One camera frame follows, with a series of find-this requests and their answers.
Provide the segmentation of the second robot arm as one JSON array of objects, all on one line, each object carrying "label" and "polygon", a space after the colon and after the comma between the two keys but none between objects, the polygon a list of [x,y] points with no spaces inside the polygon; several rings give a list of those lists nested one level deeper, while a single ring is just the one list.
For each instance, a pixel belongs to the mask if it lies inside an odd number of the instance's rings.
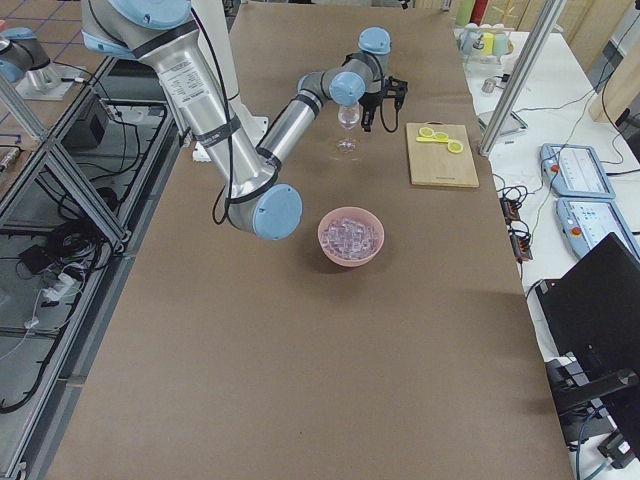
[{"label": "second robot arm", "polygon": [[71,88],[32,30],[1,32],[1,74],[25,100],[62,101]]}]

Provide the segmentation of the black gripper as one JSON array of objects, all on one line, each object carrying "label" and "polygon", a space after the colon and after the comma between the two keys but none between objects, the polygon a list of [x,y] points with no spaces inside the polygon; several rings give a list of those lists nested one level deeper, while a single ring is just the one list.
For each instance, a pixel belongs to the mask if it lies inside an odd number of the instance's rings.
[{"label": "black gripper", "polygon": [[369,133],[376,117],[376,111],[383,105],[386,93],[381,90],[374,93],[365,93],[360,99],[359,104],[362,107],[361,126],[364,132]]}]

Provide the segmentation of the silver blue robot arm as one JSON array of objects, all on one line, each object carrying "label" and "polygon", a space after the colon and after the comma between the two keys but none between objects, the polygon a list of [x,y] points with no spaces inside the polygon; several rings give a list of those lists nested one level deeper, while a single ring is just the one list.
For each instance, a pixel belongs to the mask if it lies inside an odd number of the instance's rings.
[{"label": "silver blue robot arm", "polygon": [[324,104],[374,102],[390,83],[391,37],[365,29],[342,66],[312,72],[263,137],[237,98],[228,24],[220,1],[84,1],[85,46],[151,67],[179,117],[226,182],[222,218],[266,240],[295,231],[303,204],[297,190],[279,182],[282,162]]}]

